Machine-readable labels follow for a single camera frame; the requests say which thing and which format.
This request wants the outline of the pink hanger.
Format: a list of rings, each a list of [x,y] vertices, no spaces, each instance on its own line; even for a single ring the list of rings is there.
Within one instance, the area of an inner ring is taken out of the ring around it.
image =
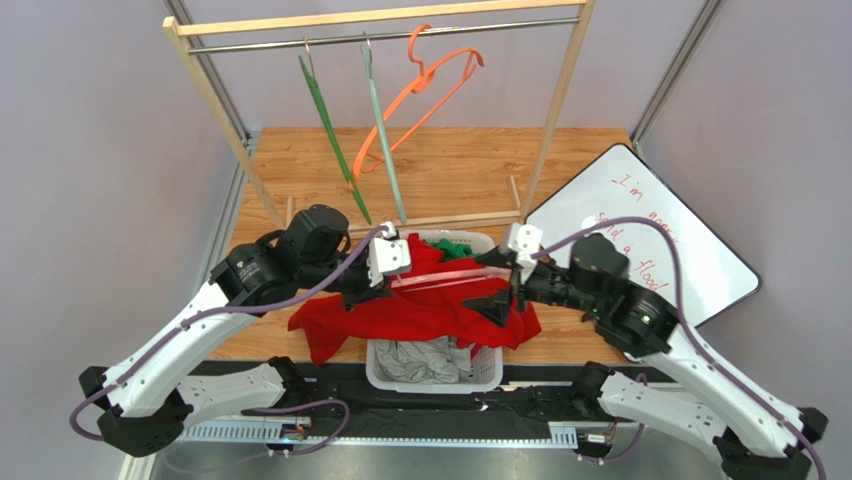
[[[392,289],[440,288],[442,286],[459,285],[463,283],[508,278],[510,270],[498,267],[485,267],[468,270],[430,273],[420,276],[398,278],[390,284]]]

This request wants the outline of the red t shirt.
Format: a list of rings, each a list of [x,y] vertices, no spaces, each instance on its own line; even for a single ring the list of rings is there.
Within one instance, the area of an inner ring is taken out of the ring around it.
[[[535,310],[512,308],[500,327],[462,305],[467,299],[487,297],[507,287],[501,278],[446,284],[426,290],[394,289],[386,298],[361,303],[348,311],[340,295],[308,300],[288,321],[290,331],[304,333],[310,358],[316,365],[331,359],[351,337],[372,340],[428,341],[443,336],[472,344],[518,348],[542,331]]]

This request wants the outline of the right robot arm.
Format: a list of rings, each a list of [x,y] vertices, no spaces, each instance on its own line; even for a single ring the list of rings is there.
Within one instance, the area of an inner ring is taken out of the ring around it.
[[[628,258],[603,235],[575,234],[567,266],[535,248],[541,233],[514,225],[479,263],[505,268],[505,288],[464,306],[497,326],[529,303],[581,311],[609,345],[685,388],[685,400],[589,362],[573,381],[572,402],[586,415],[629,419],[701,451],[729,479],[827,475],[815,449],[828,420],[769,394],[718,355],[683,320],[681,308],[628,276]]]

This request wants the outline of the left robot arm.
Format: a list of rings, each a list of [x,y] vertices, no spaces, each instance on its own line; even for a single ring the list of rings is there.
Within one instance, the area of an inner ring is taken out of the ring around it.
[[[70,426],[84,438],[145,457],[217,417],[306,409],[305,380],[286,357],[219,376],[199,376],[196,369],[270,312],[321,292],[339,294],[343,308],[352,310],[387,297],[391,280],[411,267],[408,242],[394,224],[381,224],[353,243],[340,211],[327,205],[301,210],[285,228],[233,248],[188,305],[135,353],[114,366],[83,371],[84,405],[101,413],[95,431],[81,425],[78,411]]]

